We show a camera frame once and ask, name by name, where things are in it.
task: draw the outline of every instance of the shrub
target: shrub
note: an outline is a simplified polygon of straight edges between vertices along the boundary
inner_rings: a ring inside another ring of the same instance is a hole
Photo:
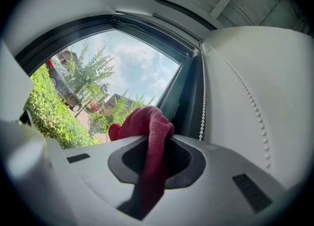
[[[99,110],[99,107],[95,104],[95,103],[90,103],[90,109],[92,110],[92,112],[97,113]]]
[[[100,113],[93,113],[88,120],[89,135],[93,136],[96,133],[107,135],[111,124],[112,118],[110,116],[104,116]]]
[[[32,115],[34,125],[46,137],[55,138],[63,149],[99,144],[69,112],[52,85],[46,65],[31,77],[35,87],[25,108]]]

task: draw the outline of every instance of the black vent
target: black vent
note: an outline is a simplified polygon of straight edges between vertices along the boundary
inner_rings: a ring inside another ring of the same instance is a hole
[[[82,154],[78,154],[78,155],[75,155],[75,156],[70,156],[67,158],[68,162],[69,163],[73,163],[73,162],[76,162],[76,161],[82,161],[86,158],[89,158],[90,156],[86,153],[82,153]]]
[[[234,176],[232,179],[255,213],[272,203],[272,200],[246,174]]]

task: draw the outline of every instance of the foliage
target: foliage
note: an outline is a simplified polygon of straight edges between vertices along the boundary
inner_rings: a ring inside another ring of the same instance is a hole
[[[113,120],[113,123],[122,125],[123,122],[125,121],[125,119],[127,118],[127,116],[129,116],[136,108],[149,106],[152,104],[152,102],[155,99],[155,96],[154,96],[147,104],[145,104],[145,102],[144,102],[145,101],[145,93],[142,94],[141,97],[138,97],[138,95],[136,95],[136,99],[132,103],[131,109],[127,110],[129,99],[126,97],[126,95],[127,95],[128,91],[129,91],[129,89],[124,91],[123,95],[121,96],[121,98],[119,100],[117,100],[115,98],[115,107],[112,110],[112,113],[110,115],[112,120]]]
[[[25,108],[32,115],[35,126],[46,137],[55,138],[62,148],[98,144],[75,120],[52,85],[46,65],[42,65],[31,77],[35,87]]]
[[[89,135],[92,137],[96,133],[107,135],[110,125],[112,124],[111,116],[104,116],[100,113],[93,113],[88,120]]]
[[[105,91],[107,91],[107,89],[108,89],[108,86],[109,86],[109,84],[107,83],[107,84],[103,84],[101,87],[100,86],[98,86],[97,84],[95,84],[95,83],[92,83],[91,85],[94,85],[94,93],[92,93],[90,96],[91,96],[91,99],[84,105],[84,107],[83,108],[81,108],[80,109],[80,111],[75,115],[75,118],[81,113],[81,111],[83,110],[83,109],[85,109],[87,106],[88,106],[88,104],[91,102],[91,101],[93,101],[94,99],[96,99],[96,98],[99,98],[99,97],[107,97],[107,93],[105,92]]]
[[[97,113],[99,110],[99,107],[94,103],[90,103],[90,109],[92,110],[92,112]]]
[[[83,48],[78,57],[78,65],[75,64],[73,55],[67,67],[69,72],[69,79],[71,85],[75,88],[77,94],[82,88],[88,90],[91,98],[98,96],[104,87],[101,87],[102,80],[110,77],[114,72],[114,66],[109,66],[110,61],[113,60],[111,55],[103,56],[105,46],[103,46],[96,55],[84,65],[85,54],[88,50],[89,43],[87,39],[83,42]]]

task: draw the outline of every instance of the pavement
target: pavement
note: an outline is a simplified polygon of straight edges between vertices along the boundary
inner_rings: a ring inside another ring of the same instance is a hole
[[[72,110],[70,110],[70,113],[73,115],[76,115],[77,112],[73,112]],[[89,119],[89,114],[86,113],[84,110],[81,111],[81,113],[77,116],[77,119],[79,120],[79,122],[82,123],[82,125],[88,130],[89,129],[89,125],[88,125],[88,119]],[[101,142],[101,143],[106,143],[109,142],[109,136],[108,139],[106,139],[106,135],[105,134],[94,134],[94,136]]]

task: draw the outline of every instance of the green hedge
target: green hedge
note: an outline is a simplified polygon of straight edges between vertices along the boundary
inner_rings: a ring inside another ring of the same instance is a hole
[[[52,85],[45,64],[30,78],[35,87],[25,108],[44,136],[55,138],[64,149],[100,143],[96,138],[90,138],[88,131],[69,112]]]

